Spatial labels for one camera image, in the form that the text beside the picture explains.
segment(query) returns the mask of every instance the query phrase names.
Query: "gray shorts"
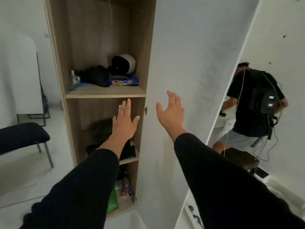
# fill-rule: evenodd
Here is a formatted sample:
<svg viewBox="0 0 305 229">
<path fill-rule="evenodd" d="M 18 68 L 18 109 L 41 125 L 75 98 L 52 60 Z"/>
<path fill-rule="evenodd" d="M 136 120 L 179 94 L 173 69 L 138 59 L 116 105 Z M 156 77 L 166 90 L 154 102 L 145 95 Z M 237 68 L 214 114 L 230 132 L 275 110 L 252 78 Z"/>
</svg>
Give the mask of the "gray shorts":
<svg viewBox="0 0 305 229">
<path fill-rule="evenodd" d="M 219 141 L 224 144 L 233 147 L 234 149 L 238 149 L 240 151 L 247 151 L 251 148 L 258 148 L 262 143 L 263 138 L 258 137 L 249 137 L 233 130 L 230 130 L 228 133 L 224 134 Z"/>
</svg>

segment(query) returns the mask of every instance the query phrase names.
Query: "stool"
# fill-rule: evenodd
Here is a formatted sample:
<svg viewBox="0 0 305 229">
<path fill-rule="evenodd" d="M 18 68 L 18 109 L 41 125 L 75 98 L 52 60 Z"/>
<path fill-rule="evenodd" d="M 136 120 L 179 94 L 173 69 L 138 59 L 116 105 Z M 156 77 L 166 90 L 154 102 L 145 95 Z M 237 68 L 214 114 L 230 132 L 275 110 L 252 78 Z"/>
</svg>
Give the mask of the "stool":
<svg viewBox="0 0 305 229">
<path fill-rule="evenodd" d="M 49 134 L 37 123 L 21 123 L 2 128 L 0 129 L 0 155 L 30 145 L 37 145 L 39 153 L 41 153 L 39 144 L 44 143 L 51 168 L 53 168 L 54 165 L 47 145 L 49 140 Z"/>
<path fill-rule="evenodd" d="M 225 151 L 225 157 L 245 170 L 249 170 L 251 175 L 254 175 L 259 164 L 259 160 L 250 153 L 234 148 L 227 149 Z"/>
</svg>

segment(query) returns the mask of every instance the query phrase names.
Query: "metal chair leg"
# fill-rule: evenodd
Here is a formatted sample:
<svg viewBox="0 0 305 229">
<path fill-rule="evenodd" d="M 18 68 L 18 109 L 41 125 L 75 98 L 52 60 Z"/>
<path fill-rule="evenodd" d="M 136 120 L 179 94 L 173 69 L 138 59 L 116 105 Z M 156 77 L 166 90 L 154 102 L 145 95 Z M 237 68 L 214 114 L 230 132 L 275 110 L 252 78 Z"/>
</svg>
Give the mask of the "metal chair leg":
<svg viewBox="0 0 305 229">
<path fill-rule="evenodd" d="M 46 142 L 44 142 L 44 147 L 45 147 L 45 150 L 47 152 L 47 155 L 48 155 L 48 158 L 49 158 L 49 162 L 50 162 L 50 165 L 51 165 L 51 168 L 54 167 L 53 165 L 53 162 L 52 162 L 52 159 L 51 159 L 51 155 L 50 155 L 50 152 L 49 152 L 49 148 L 48 148 L 48 145 Z"/>
<path fill-rule="evenodd" d="M 37 144 L 37 147 L 38 147 L 39 153 L 41 153 L 41 148 L 40 148 L 40 145 L 39 145 L 39 144 Z"/>
</svg>

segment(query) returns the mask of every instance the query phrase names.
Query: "left hand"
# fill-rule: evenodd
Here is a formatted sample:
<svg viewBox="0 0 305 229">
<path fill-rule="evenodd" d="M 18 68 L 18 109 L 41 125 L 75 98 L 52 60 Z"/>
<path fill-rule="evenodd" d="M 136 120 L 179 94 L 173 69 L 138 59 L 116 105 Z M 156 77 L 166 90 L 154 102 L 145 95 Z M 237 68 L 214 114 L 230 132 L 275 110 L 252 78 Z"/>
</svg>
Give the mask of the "left hand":
<svg viewBox="0 0 305 229">
<path fill-rule="evenodd" d="M 130 118 L 131 100 L 123 101 L 119 105 L 117 117 L 112 118 L 112 135 L 119 136 L 126 141 L 131 139 L 137 130 L 140 116 L 136 116 L 133 121 Z"/>
</svg>

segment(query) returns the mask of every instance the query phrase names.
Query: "whiteboard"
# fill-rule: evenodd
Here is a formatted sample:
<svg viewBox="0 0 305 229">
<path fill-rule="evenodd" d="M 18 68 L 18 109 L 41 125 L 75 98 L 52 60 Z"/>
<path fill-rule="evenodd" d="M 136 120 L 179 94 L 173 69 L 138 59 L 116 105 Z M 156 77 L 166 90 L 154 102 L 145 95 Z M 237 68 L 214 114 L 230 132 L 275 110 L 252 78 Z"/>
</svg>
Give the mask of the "whiteboard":
<svg viewBox="0 0 305 229">
<path fill-rule="evenodd" d="M 36 46 L 27 35 L 11 32 L 7 62 L 17 114 L 43 114 Z"/>
</svg>

